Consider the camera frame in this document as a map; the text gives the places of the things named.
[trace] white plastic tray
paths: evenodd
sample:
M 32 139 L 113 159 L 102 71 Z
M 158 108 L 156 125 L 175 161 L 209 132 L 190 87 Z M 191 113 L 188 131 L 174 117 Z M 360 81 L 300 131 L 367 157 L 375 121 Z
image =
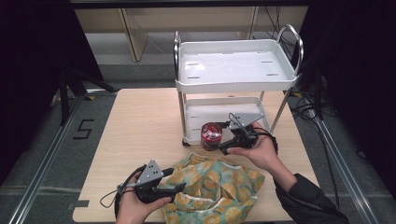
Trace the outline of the white plastic tray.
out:
M 297 77 L 275 40 L 185 42 L 178 52 L 177 90 L 187 94 L 286 91 Z
M 264 115 L 258 122 L 268 130 L 268 119 L 262 102 L 258 97 L 227 97 L 190 99 L 184 104 L 184 116 L 186 118 L 186 136 L 184 141 L 190 145 L 201 143 L 201 128 L 208 122 L 225 122 L 230 113 L 257 113 Z M 233 134 L 228 129 L 223 129 L 221 142 L 230 140 Z

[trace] person's left hand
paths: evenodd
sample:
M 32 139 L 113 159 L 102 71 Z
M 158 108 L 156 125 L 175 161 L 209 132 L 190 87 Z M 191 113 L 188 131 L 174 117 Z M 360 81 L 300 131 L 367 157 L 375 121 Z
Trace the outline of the person's left hand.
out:
M 135 183 L 136 179 L 141 175 L 138 172 L 131 178 L 131 182 Z M 126 188 L 124 191 L 132 190 L 133 188 Z M 132 224 L 143 223 L 146 218 L 155 210 L 170 203 L 172 198 L 161 198 L 153 203 L 142 203 L 137 198 L 134 191 L 125 192 L 120 199 L 120 209 L 117 216 L 116 223 L 118 224 Z

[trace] white utility cart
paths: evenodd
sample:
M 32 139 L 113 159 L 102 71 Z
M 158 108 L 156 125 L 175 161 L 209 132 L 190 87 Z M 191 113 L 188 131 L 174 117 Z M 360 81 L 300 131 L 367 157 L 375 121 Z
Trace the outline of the white utility cart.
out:
M 290 29 L 298 44 L 299 58 L 294 69 L 281 48 L 280 40 Z M 201 128 L 208 122 L 229 120 L 230 113 L 261 114 L 258 122 L 270 133 L 295 85 L 303 59 L 303 41 L 295 29 L 287 24 L 277 37 L 261 40 L 207 41 L 181 43 L 176 32 L 175 70 L 183 145 L 199 145 Z M 260 96 L 188 99 L 188 94 L 260 91 Z M 271 127 L 262 103 L 265 91 L 286 91 Z M 224 139 L 231 139 L 224 132 Z

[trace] cart handle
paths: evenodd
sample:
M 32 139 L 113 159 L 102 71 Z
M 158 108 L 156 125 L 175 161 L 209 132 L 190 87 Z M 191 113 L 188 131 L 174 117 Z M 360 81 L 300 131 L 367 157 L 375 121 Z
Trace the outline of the cart handle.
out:
M 294 29 L 294 27 L 292 27 L 290 24 L 286 24 L 285 27 L 283 27 L 280 32 L 279 35 L 277 36 L 276 39 L 276 43 L 279 44 L 280 39 L 283 35 L 283 32 L 286 30 L 286 28 L 289 28 L 291 30 L 291 32 L 296 36 L 296 42 L 298 43 L 298 47 L 299 47 L 299 51 L 298 51 L 298 62 L 297 62 L 297 66 L 294 70 L 293 76 L 297 77 L 298 73 L 300 71 L 300 66 L 301 66 L 301 61 L 303 60 L 303 56 L 304 56 L 304 46 L 303 46 L 303 40 L 300 38 L 300 36 L 298 35 L 298 33 L 296 32 L 296 30 Z
M 180 48 L 180 31 L 176 31 L 175 33 L 175 42 L 174 42 L 174 60 L 175 60 L 175 74 L 176 80 L 178 81 L 178 49 Z

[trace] patterned fabric bag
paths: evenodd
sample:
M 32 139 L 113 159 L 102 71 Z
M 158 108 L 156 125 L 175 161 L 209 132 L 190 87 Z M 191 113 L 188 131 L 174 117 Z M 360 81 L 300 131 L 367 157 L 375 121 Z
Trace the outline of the patterned fabric bag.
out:
M 241 223 L 264 182 L 258 171 L 219 158 L 190 154 L 175 165 L 161 186 L 186 183 L 174 203 L 163 207 L 166 223 Z

